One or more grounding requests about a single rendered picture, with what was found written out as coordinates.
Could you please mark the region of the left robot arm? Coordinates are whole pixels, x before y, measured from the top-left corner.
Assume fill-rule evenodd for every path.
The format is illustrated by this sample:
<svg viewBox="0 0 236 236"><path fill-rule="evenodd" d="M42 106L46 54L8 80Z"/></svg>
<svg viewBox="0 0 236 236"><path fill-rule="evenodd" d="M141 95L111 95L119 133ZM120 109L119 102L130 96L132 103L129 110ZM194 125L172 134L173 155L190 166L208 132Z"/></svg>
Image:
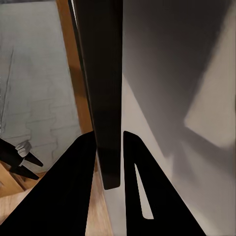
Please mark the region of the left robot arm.
<svg viewBox="0 0 236 236"><path fill-rule="evenodd" d="M19 143L16 147L0 139L0 160L11 166L10 172L18 175L38 180L39 177L25 166L19 166L23 159L36 165L43 166L35 156L30 153L31 143L28 140Z"/></svg>

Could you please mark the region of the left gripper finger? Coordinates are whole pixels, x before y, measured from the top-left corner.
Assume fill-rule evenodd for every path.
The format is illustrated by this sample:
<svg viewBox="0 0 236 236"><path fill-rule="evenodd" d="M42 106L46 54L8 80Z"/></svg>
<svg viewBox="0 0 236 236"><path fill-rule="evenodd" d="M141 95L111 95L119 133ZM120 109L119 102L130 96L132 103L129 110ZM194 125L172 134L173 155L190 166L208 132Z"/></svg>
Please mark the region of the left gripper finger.
<svg viewBox="0 0 236 236"><path fill-rule="evenodd" d="M34 174L32 171L30 171L29 169L27 169L25 166L19 166L15 171L16 174L24 176L24 177L28 177L34 180L38 180L39 177Z"/></svg>
<svg viewBox="0 0 236 236"><path fill-rule="evenodd" d="M25 160L29 161L29 162L32 162L36 165L39 165L39 166L43 166L43 163L40 162L35 156L33 156L30 152L28 153L28 155L25 157Z"/></svg>

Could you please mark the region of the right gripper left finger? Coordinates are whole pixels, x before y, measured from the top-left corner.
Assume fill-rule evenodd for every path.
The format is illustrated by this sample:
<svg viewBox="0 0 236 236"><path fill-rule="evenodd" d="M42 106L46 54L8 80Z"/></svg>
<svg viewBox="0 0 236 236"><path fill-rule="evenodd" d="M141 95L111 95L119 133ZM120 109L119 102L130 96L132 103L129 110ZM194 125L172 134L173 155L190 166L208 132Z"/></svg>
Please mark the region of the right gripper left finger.
<svg viewBox="0 0 236 236"><path fill-rule="evenodd" d="M0 226L0 236L85 236L97 145L78 137Z"/></svg>

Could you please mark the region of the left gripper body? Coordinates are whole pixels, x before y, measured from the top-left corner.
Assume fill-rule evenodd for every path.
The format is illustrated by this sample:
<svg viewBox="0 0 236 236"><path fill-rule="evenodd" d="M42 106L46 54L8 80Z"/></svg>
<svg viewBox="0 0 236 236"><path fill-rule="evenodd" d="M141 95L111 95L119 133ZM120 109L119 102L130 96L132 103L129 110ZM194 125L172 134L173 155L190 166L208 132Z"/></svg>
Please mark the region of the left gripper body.
<svg viewBox="0 0 236 236"><path fill-rule="evenodd" d="M11 166L9 171L12 173L15 173L14 171L22 163L24 158L18 154L15 146L8 142L0 149L0 160Z"/></svg>

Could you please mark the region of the poster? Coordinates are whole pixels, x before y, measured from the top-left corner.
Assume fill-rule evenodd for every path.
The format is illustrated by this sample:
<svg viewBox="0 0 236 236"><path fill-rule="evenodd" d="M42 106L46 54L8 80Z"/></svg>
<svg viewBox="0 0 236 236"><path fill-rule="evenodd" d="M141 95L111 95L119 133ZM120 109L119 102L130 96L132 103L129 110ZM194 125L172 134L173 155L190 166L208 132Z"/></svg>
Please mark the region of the poster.
<svg viewBox="0 0 236 236"><path fill-rule="evenodd" d="M68 0L105 190L120 187L123 0Z"/></svg>

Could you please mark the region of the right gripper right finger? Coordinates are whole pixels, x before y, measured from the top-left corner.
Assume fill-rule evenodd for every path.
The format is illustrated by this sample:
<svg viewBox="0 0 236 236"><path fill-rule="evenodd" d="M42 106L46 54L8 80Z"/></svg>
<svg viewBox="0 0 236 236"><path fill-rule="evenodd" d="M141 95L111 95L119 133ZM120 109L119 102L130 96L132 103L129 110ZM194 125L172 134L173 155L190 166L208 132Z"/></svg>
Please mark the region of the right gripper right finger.
<svg viewBox="0 0 236 236"><path fill-rule="evenodd" d="M124 131L123 158L127 236L206 236L138 135ZM143 217L135 164L154 219Z"/></svg>

